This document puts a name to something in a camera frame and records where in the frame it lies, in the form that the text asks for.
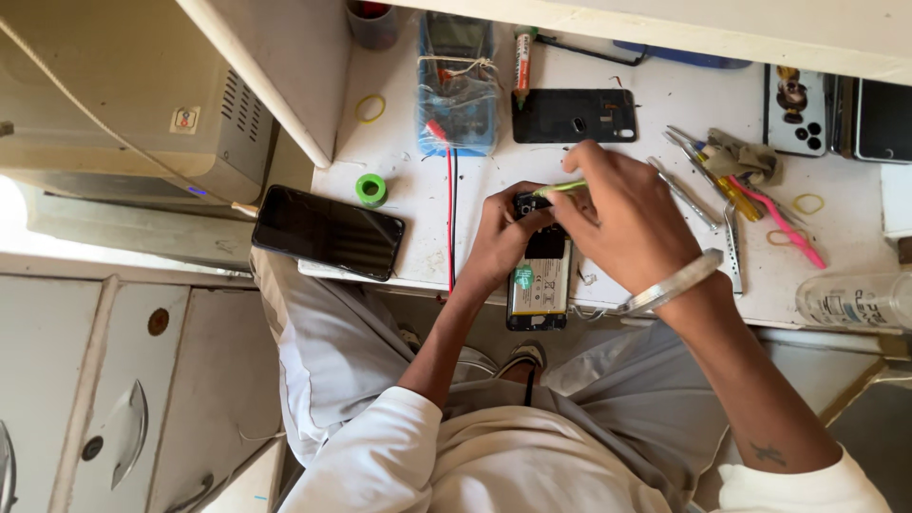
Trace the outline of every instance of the white workbench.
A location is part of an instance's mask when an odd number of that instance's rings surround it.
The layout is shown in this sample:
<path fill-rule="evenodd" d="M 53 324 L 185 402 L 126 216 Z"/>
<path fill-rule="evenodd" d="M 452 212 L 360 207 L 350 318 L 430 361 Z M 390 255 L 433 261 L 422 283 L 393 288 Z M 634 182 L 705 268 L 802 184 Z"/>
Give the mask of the white workbench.
<path fill-rule="evenodd" d="M 513 41 L 510 27 L 497 24 L 501 46 L 495 56 L 503 84 L 500 140 L 489 158 L 459 159 L 459 197 L 456 224 L 456 262 L 461 268 L 472 246 L 485 196 L 506 186 L 530 180 L 541 183 L 567 181 L 561 173 L 565 144 L 517 144 L 510 127 L 509 90 L 513 80 Z M 403 24 L 399 42 L 387 51 L 352 48 L 348 67 L 345 108 L 339 123 L 337 155 L 328 169 L 317 168 L 311 192 L 357 204 L 355 181 L 363 173 L 376 173 L 388 184 L 389 199 L 380 212 L 407 223 L 395 277 L 387 285 L 443 291 L 447 283 L 447 183 L 446 162 L 441 157 L 422 160 L 414 127 L 417 49 L 414 24 Z M 604 39 L 549 32 L 562 42 L 632 57 Z M 658 157 L 665 169 L 708 205 L 721 219 L 722 200 L 693 173 L 680 149 L 661 135 L 672 124 L 689 134 L 704 137 L 715 127 L 745 141 L 762 140 L 763 66 L 755 63 L 739 70 L 697 68 L 650 58 L 637 68 L 581 56 L 565 50 L 533 45 L 532 87 L 543 89 L 610 89 L 619 76 L 633 92 L 637 108 L 638 140 L 607 148 L 640 160 Z M 360 124 L 356 103 L 369 94 L 387 102 L 385 113 L 371 124 Z M 895 251 L 884 241 L 881 228 L 880 166 L 849 162 L 828 155 L 820 159 L 786 157 L 784 183 L 763 187 L 782 204 L 803 193 L 821 195 L 825 208 L 803 218 L 814 244 L 829 265 L 814 267 L 798 250 L 770 246 L 766 233 L 776 229 L 767 216 L 749 223 L 742 216 L 741 272 L 744 295 L 738 301 L 741 315 L 751 323 L 781 327 L 805 324 L 795 311 L 794 291 L 809 277 L 822 274 L 891 272 L 898 270 Z M 684 205 L 691 230 L 703 247 L 725 248 L 724 229 L 708 228 Z M 729 268 L 728 262 L 723 265 Z M 329 267 L 301 262 L 301 272 L 320 277 L 370 281 Z M 596 275 L 589 286 L 577 275 Z M 571 303 L 585 307 L 614 307 L 628 293 L 579 252 L 572 264 Z"/>

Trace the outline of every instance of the blue multimeter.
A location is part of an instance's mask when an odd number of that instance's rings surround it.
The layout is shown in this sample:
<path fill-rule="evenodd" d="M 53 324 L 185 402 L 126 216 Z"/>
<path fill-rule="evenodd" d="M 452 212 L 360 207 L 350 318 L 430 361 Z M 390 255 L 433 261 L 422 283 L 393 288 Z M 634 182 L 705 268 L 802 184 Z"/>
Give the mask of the blue multimeter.
<path fill-rule="evenodd" d="M 420 56 L 492 58 L 493 39 L 491 21 L 428 11 L 421 17 L 418 52 Z M 460 156 L 489 155 L 496 143 L 498 90 L 496 73 L 489 68 L 442 59 L 420 61 L 416 119 L 421 152 L 446 153 L 426 128 L 435 120 Z"/>

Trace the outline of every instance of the man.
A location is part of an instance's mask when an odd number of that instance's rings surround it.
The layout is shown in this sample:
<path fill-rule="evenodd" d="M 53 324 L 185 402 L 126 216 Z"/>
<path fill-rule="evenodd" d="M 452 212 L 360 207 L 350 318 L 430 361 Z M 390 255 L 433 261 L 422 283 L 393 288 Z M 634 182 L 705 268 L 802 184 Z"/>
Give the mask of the man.
<path fill-rule="evenodd" d="M 555 219 L 634 294 L 700 256 L 652 167 L 585 141 L 565 156 L 565 171 L 577 168 L 591 204 L 551 194 L 553 212 L 514 222 L 513 195 L 538 184 L 485 200 L 469 259 L 417 355 L 371 296 L 254 251 L 288 442 L 306 466 L 282 511 L 677 513 L 728 424 L 744 466 L 720 469 L 723 510 L 889 511 L 766 357 L 718 271 L 656 308 L 652 327 L 590 343 L 549 370 L 545 384 L 567 396 L 533 384 L 545 363 L 533 343 L 501 379 L 450 387 L 482 303 Z"/>

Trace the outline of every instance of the ventilation grille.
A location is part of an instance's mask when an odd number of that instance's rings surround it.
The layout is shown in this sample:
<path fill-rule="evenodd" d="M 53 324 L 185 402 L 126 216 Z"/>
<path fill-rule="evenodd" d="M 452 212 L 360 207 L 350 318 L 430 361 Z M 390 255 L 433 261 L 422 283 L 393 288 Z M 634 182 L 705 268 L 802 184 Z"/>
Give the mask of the ventilation grille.
<path fill-rule="evenodd" d="M 251 141 L 256 142 L 260 131 L 260 115 L 263 103 L 244 84 L 244 81 L 228 70 L 225 80 L 225 92 L 222 96 L 222 115 L 231 121 L 237 130 L 246 133 Z"/>

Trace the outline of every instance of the silver bangle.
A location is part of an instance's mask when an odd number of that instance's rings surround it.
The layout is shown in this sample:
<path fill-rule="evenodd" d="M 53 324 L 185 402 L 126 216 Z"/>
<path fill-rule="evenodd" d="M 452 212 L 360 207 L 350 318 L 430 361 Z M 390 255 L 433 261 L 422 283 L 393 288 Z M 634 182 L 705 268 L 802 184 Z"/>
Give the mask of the silver bangle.
<path fill-rule="evenodd" d="M 656 309 L 710 277 L 722 265 L 724 257 L 725 254 L 719 249 L 711 247 L 677 273 L 636 294 L 626 303 L 609 312 L 614 315 L 628 316 Z"/>

